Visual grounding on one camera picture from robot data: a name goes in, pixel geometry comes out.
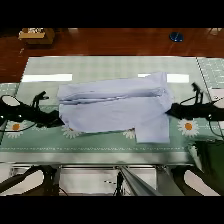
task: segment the table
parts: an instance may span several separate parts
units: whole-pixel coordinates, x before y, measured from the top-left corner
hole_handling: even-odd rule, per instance
[[[49,100],[41,101],[41,109],[58,108],[58,86],[95,80],[132,78],[138,74],[165,71],[187,74],[189,82],[168,83],[176,102],[194,96],[191,83],[207,92],[197,58],[151,56],[58,56],[31,57],[26,75],[72,74],[70,82],[21,82],[17,99],[30,104],[33,97],[45,90]],[[27,127],[31,123],[23,122]],[[24,131],[16,138],[5,133],[0,148],[1,162],[64,163],[64,164],[183,164],[192,163],[188,148],[194,140],[216,138],[205,119],[195,119],[198,133],[193,137],[178,130],[179,121],[170,119],[170,144],[136,144],[133,131],[80,134],[64,127]],[[213,129],[219,129],[218,123]]]

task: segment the metal bar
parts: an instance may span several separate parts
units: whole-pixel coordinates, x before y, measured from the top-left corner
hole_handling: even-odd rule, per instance
[[[161,196],[161,194],[145,181],[122,166],[118,168],[134,196]]]

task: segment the blue object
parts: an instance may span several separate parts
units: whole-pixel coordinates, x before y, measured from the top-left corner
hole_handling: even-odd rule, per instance
[[[135,128],[137,142],[169,142],[172,104],[166,73],[145,78],[103,80],[59,86],[59,113],[69,128],[86,132]]]
[[[184,36],[182,33],[179,32],[172,32],[169,35],[170,39],[174,42],[182,42],[184,40]]]

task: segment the white flower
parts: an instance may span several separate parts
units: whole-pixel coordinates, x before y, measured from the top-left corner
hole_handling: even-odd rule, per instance
[[[46,127],[42,127],[42,128],[38,128],[37,126],[32,127],[33,131],[46,131],[47,128]]]
[[[23,134],[24,128],[26,128],[26,121],[23,121],[22,123],[14,122],[14,121],[9,121],[6,126],[6,131],[14,131],[14,132],[6,132],[6,135],[8,138],[18,138],[20,135]]]
[[[178,130],[182,131],[182,135],[186,135],[189,137],[192,137],[194,135],[197,135],[199,133],[199,127],[197,124],[197,121],[192,120],[192,121],[188,121],[186,119],[180,120],[178,121],[178,125],[177,125]]]
[[[80,134],[82,134],[82,132],[80,132],[80,131],[75,131],[75,130],[73,130],[71,128],[67,128],[65,126],[63,126],[61,130],[64,132],[63,135],[65,135],[66,138],[70,138],[70,139],[76,138]]]
[[[123,135],[125,135],[126,138],[133,139],[133,138],[135,138],[135,129],[133,128],[133,129],[129,129],[127,131],[124,131]]]

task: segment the light blue cloth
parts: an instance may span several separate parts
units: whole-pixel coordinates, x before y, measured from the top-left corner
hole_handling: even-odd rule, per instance
[[[61,85],[59,114],[73,130],[96,133],[135,128],[139,143],[169,142],[173,103],[167,74],[144,78],[105,80]]]

